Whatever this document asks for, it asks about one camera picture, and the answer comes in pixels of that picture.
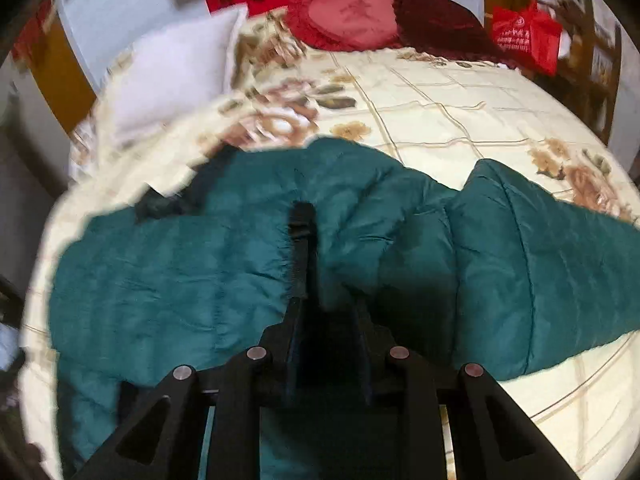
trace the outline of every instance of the silver bolt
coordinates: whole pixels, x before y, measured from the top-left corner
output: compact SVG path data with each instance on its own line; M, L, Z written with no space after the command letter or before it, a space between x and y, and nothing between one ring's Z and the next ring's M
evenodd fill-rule
M479 364L469 363L465 365L465 374L470 377L480 377L484 374L484 368L482 368Z
M174 379L178 379L179 381L185 380L186 378L190 377L190 375L191 375L191 368L189 368L186 365L178 366L174 370Z
M389 350L389 354L393 359L407 359L409 351L404 346L394 346Z
M264 359L266 355L267 351L261 346L252 346L246 351L246 356L253 361Z

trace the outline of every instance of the green jacket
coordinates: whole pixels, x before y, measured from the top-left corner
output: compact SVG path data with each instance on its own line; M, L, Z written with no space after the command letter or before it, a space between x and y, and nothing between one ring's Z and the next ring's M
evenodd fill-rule
M96 217L62 256L50 330L66 474L113 431L121 381L153 386L180 364L221 365L280 321L295 201L316 208L322 307L364 294L374 321L432 362L479 362L506 380L640 328L638 231L557 202L499 162L480 160L457 192L338 139L238 153L201 214ZM267 419L263 478L328 478L329 451L312 448L328 424L339 454L330 421ZM362 424L350 428L372 441L364 476L377 478L389 432ZM305 447L303 434L321 442Z

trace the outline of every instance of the cream bed sheet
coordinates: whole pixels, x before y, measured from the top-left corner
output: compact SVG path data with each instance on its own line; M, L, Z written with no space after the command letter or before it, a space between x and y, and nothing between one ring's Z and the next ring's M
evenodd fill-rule
M255 31L257 23L251 20L245 31ZM640 214L638 192L612 155L575 116L517 72L435 59L412 49L309 50L289 68L271 68L249 79L256 90L221 98L123 152L106 147L107 96L95 110L98 143L104 147L100 165L50 215L22 329L29 358L19 381L22 416L28 439L44 450L44 465L54 479L61 473L47 298L60 254L82 236L90 216L135 203L147 184L162 193L185 185L193 175L190 167L205 160L202 153L228 126L247 124L254 108L264 111L256 92L302 99L318 112L305 123L305 142L315 136L357 140L456 189L478 159L494 158L558 200L629 222ZM630 333L503 386L581 478L611 480L639 441L639 374L640 338ZM450 451L447 461L452 467Z

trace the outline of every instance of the red bag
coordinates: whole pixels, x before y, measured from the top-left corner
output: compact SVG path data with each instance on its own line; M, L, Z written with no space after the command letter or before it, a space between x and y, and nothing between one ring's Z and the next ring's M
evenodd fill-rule
M526 68L554 75L561 34L562 25L538 10L535 0L520 12L494 9L492 40Z

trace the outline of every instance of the bed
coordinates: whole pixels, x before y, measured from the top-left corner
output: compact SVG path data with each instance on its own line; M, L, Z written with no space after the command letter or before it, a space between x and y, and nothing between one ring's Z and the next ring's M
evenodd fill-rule
M636 224L640 196L625 171L572 113L519 72L488 62L450 61L410 48L328 53L307 48L276 63L256 56L279 27L278 13L250 19L239 45L236 90L163 124L125 148L113 143L111 79L83 135L87 162L56 204L42 238L26 303L22 344L29 364L20 375L21 410L30 442L44 451L59 479L55 431L55 364L47 332L47 297L60 254L82 236L87 219L135 203L146 186L169 194L193 176L222 135L276 96L316 110L300 144L338 136L372 146L446 186L462 188L480 158L499 160L574 202ZM279 32L286 38L287 31ZM254 139L269 147L271 136ZM640 338L623 335L562 364L502 384L585 480L615 478L640 436ZM453 455L447 463L454 478Z

